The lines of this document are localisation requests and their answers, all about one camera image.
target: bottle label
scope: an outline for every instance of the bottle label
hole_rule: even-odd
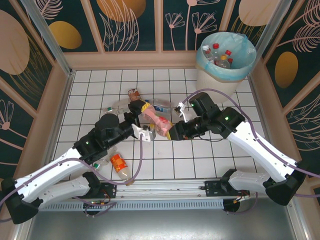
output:
[[[110,161],[116,172],[119,172],[121,169],[128,167],[128,165],[126,164],[124,158],[121,156],[120,153],[114,155]]]

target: white tile floor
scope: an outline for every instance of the white tile floor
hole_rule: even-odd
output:
[[[87,134],[101,116],[101,109],[127,98],[129,89],[137,88],[145,99],[170,100],[174,105],[196,90],[196,69],[139,69],[77,71],[66,106],[54,158],[61,156],[73,143]],[[244,80],[231,96],[254,121],[257,132],[264,137],[256,104],[248,80]],[[230,101],[219,104],[233,107]],[[173,113],[173,123],[181,119]],[[194,140],[169,141],[157,136],[154,142],[143,143],[143,163],[139,180],[205,179],[222,177],[230,168],[246,172],[264,169],[241,148],[207,132]],[[139,163],[139,142],[129,138],[117,145],[134,173]],[[101,171],[107,178],[118,180],[112,165]]]

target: flower illustration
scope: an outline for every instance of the flower illustration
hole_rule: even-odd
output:
[[[209,5],[209,4],[216,4],[220,2],[220,0],[186,0],[187,4],[191,7],[196,5]]]
[[[173,50],[175,51],[176,48],[175,48],[175,44],[174,44],[174,37],[172,35],[172,29],[182,27],[186,24],[186,22],[183,21],[183,17],[181,16],[181,12],[180,13],[173,13],[172,16],[171,16],[171,13],[167,13],[165,15],[165,19],[166,19],[166,22],[168,23],[169,28],[170,28],[172,46],[173,46]]]
[[[195,43],[194,50],[197,50],[197,37],[198,34],[202,33],[210,33],[217,30],[217,25],[214,24],[216,22],[214,13],[203,13],[199,18],[199,12],[192,14],[192,24],[195,32]]]
[[[10,128],[10,122],[11,122],[12,116],[14,114],[14,109],[15,109],[15,105],[12,102],[8,101],[8,103],[6,105],[5,101],[3,99],[0,100],[0,130],[5,130],[5,131],[9,130],[9,131],[13,132],[14,134],[26,139],[27,138],[26,136],[14,131]],[[4,139],[0,138],[0,142],[7,144],[11,147],[14,147],[16,149],[23,150],[23,147],[15,145],[15,144],[8,142]]]

